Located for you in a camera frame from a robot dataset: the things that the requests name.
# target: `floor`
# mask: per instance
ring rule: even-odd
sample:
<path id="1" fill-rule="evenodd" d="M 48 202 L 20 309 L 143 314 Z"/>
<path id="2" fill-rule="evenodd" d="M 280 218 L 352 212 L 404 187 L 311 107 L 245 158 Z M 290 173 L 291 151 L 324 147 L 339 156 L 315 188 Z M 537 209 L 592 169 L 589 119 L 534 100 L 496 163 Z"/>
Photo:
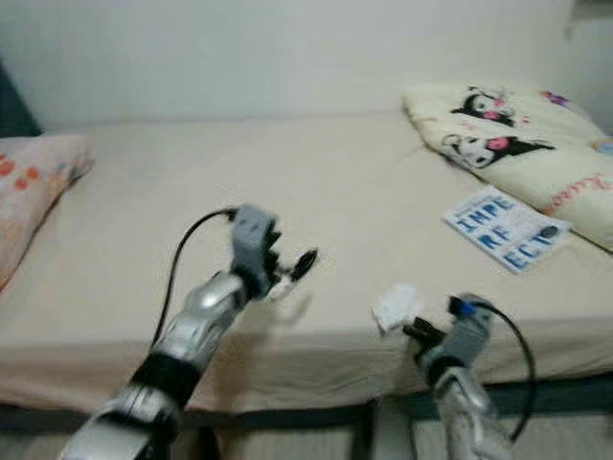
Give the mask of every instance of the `floor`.
<path id="1" fill-rule="evenodd" d="M 510 426 L 513 420 L 507 421 Z M 438 422 L 416 424 L 420 460 L 443 460 L 443 427 Z M 338 460 L 352 457 L 353 433 L 340 427 L 324 430 L 219 433 L 224 460 Z M 66 436 L 0 435 L 0 460 L 51 460 Z M 173 459 L 198 459 L 195 435 L 179 437 Z M 613 415 L 538 417 L 518 442 L 517 460 L 609 460 L 613 458 Z M 399 454 L 398 459 L 407 458 Z"/>

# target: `book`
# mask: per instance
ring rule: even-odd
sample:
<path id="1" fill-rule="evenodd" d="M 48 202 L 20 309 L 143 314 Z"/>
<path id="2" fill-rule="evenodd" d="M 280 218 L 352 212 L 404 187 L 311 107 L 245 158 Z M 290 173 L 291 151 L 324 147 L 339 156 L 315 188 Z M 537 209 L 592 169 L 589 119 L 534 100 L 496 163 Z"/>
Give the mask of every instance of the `book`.
<path id="1" fill-rule="evenodd" d="M 521 273 L 563 241 L 570 223 L 544 216 L 494 186 L 443 216 L 449 225 L 513 273 Z"/>

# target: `black cable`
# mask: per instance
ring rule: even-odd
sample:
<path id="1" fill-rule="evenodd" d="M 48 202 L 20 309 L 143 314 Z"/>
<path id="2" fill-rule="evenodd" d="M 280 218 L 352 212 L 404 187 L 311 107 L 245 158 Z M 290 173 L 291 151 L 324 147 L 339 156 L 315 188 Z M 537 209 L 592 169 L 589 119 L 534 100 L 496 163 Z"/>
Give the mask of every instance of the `black cable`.
<path id="1" fill-rule="evenodd" d="M 157 321 L 157 327 L 155 328 L 155 334 L 153 335 L 153 339 L 151 340 L 151 347 L 153 347 L 155 342 L 158 341 L 158 339 L 160 338 L 160 335 L 162 334 L 162 331 L 164 330 L 164 323 L 166 323 L 166 316 L 168 315 L 168 312 L 169 312 L 170 299 L 172 298 L 172 288 L 174 286 L 174 275 L 176 272 L 176 268 L 179 264 L 179 258 L 181 257 L 181 251 L 183 250 L 183 246 L 185 246 L 185 243 L 188 241 L 192 233 L 207 220 L 215 218 L 217 216 L 226 216 L 229 220 L 232 220 L 236 214 L 237 214 L 237 208 L 224 208 L 224 209 L 215 211 L 211 214 L 207 214 L 203 218 L 200 218 L 196 222 L 194 222 L 193 225 L 188 229 L 188 231 L 185 232 L 185 235 L 183 235 L 183 238 L 181 239 L 179 244 L 176 246 L 176 249 L 174 250 L 174 256 L 172 257 L 172 266 L 170 267 L 170 276 L 169 276 L 168 284 L 166 286 L 166 297 L 164 299 L 164 306 L 162 307 L 162 311 L 160 311 L 160 317 Z"/>
<path id="2" fill-rule="evenodd" d="M 507 325 L 511 328 L 512 332 L 517 337 L 522 352 L 524 353 L 526 364 L 528 365 L 528 394 L 526 395 L 526 401 L 524 402 L 524 408 L 522 410 L 521 418 L 519 419 L 515 430 L 511 434 L 511 440 L 515 442 L 523 432 L 524 428 L 528 424 L 528 421 L 530 420 L 534 412 L 534 401 L 536 400 L 536 363 L 534 361 L 534 354 L 530 348 L 530 345 L 528 345 L 528 341 L 526 341 L 521 331 L 519 331 L 519 328 L 515 326 L 515 323 L 513 323 L 508 316 L 506 316 L 504 313 L 502 313 L 500 310 L 498 310 L 492 305 L 477 304 L 476 306 L 491 311 L 492 313 L 502 318 L 505 323 L 507 323 Z"/>

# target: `pillow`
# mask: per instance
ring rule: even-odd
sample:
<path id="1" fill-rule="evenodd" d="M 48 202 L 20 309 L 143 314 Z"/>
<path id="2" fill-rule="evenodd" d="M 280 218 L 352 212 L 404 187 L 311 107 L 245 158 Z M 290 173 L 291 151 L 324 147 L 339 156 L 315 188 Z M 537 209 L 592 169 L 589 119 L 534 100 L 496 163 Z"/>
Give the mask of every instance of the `pillow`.
<path id="1" fill-rule="evenodd" d="M 613 156 L 576 104 L 551 91 L 418 85 L 405 106 L 432 149 L 613 250 Z"/>
<path id="2" fill-rule="evenodd" d="M 0 289 L 49 207 L 91 167 L 88 151 L 76 135 L 0 139 Z"/>

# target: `bed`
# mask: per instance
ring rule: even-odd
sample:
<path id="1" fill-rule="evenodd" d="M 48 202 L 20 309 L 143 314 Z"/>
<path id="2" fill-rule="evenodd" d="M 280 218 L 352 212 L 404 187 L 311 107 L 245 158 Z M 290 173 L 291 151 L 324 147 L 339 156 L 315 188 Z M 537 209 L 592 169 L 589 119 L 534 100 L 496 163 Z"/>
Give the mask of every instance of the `bed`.
<path id="1" fill-rule="evenodd" d="M 441 216 L 483 188 L 429 150 L 401 112 L 71 130 L 96 158 L 49 214 L 0 299 L 0 402 L 90 412 L 145 356 L 173 248 L 200 216 L 257 203 L 280 217 L 282 258 L 321 260 L 279 303 L 248 306 L 190 408 L 244 413 L 360 404 L 423 388 L 400 333 L 371 307 L 415 286 L 445 327 L 449 294 L 478 293 L 516 319 L 540 379 L 613 371 L 613 264 L 577 235 L 520 276 Z M 186 247 L 172 311 L 230 262 L 229 227 Z M 494 327 L 486 382 L 521 381 L 514 337 Z"/>

